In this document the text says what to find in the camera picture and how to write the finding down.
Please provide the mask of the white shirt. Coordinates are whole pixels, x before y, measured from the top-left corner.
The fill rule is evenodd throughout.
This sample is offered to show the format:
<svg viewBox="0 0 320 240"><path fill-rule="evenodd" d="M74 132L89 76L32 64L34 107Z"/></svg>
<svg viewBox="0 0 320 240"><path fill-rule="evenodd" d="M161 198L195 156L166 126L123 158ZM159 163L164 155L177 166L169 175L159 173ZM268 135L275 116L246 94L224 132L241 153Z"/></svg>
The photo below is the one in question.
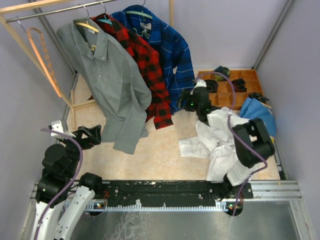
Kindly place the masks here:
<svg viewBox="0 0 320 240"><path fill-rule="evenodd" d="M207 181L222 182L238 160L234 136L228 127L228 117L232 127L249 122L249 119L242 118L231 109L223 107L207 115L208 123L196 122L196 136L178 141L181 157L210 161Z"/></svg>

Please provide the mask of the grey button shirt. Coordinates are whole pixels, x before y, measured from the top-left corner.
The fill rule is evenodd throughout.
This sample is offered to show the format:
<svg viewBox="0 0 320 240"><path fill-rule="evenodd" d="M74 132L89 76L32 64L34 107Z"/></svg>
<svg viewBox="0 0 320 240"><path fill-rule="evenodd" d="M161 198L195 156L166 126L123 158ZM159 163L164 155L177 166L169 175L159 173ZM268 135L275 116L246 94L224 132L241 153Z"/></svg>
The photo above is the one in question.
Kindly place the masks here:
<svg viewBox="0 0 320 240"><path fill-rule="evenodd" d="M98 29L92 34L75 22ZM101 140L115 150L132 155L140 138L148 136L146 110L152 102L132 56L93 20L82 18L60 26L57 38L73 67L82 75L102 110L106 124Z"/></svg>

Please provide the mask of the yellow hanger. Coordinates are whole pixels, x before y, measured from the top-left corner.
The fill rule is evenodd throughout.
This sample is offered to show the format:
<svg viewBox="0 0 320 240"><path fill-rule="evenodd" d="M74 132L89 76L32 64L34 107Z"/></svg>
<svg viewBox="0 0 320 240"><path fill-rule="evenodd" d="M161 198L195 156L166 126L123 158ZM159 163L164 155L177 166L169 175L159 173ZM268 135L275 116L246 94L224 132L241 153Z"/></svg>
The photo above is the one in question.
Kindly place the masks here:
<svg viewBox="0 0 320 240"><path fill-rule="evenodd" d="M78 4L77 6L84 8L87 12L87 17L89 17L89 11L87 10L87 8L83 4ZM97 28L91 26L88 21L86 21L86 22L77 21L77 22L75 22L75 25L88 29L88 31L92 34L99 32L99 30Z"/></svg>

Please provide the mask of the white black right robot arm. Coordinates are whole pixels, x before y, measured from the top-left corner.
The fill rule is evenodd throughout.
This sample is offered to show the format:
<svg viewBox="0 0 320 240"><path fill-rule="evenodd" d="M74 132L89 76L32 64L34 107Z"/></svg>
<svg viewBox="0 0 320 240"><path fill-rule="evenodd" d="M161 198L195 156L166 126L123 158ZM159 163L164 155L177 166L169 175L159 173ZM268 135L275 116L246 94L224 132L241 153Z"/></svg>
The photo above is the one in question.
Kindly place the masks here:
<svg viewBox="0 0 320 240"><path fill-rule="evenodd" d="M209 160L206 180L223 185L227 197L235 198L252 175L268 167L275 149L262 119L213 106L206 86L183 90L177 105L198 116L196 136L178 142L180 156Z"/></svg>

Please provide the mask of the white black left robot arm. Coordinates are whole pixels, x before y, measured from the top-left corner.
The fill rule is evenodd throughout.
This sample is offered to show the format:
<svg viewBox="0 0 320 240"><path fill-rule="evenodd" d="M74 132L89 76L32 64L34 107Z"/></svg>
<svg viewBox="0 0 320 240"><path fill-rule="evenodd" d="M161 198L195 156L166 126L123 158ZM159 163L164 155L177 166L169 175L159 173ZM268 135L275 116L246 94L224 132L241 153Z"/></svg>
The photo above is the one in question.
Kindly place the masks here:
<svg viewBox="0 0 320 240"><path fill-rule="evenodd" d="M60 120L41 131L59 142L48 147L42 160L42 177L35 194L36 213L32 240L69 240L89 202L103 195L102 178L85 173L76 184L74 196L67 206L69 191L83 164L83 151L101 144L101 126L80 126L70 132Z"/></svg>

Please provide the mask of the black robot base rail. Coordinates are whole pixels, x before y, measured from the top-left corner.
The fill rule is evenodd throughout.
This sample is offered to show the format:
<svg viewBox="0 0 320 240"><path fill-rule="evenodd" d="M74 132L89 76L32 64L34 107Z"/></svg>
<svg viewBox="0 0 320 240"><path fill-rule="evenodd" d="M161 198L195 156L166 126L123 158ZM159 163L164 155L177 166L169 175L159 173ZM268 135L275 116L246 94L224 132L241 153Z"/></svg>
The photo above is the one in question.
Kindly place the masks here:
<svg viewBox="0 0 320 240"><path fill-rule="evenodd" d="M94 190L95 200L107 207L214 207L216 202L234 199L239 186L205 180L81 180L80 186Z"/></svg>

